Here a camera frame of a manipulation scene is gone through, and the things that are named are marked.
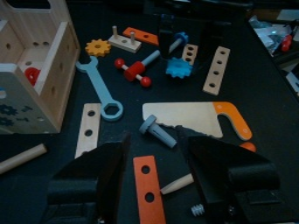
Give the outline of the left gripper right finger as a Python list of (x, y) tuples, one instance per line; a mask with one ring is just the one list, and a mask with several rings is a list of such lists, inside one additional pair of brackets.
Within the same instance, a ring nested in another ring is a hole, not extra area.
[(175, 128), (208, 224), (272, 224), (284, 220), (273, 163), (211, 136)]

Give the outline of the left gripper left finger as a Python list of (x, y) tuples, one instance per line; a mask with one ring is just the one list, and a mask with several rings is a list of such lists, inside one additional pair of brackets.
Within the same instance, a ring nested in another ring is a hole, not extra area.
[(53, 175), (40, 224), (116, 224), (131, 135), (103, 143)]

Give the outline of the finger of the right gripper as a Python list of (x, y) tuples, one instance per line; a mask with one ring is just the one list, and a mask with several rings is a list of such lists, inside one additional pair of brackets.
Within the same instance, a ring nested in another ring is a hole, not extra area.
[(199, 54), (196, 62), (204, 63), (213, 55), (223, 40), (223, 23), (220, 21), (207, 21), (200, 28)]
[(173, 37), (173, 15), (161, 14), (157, 23), (157, 41), (161, 57), (168, 58)]

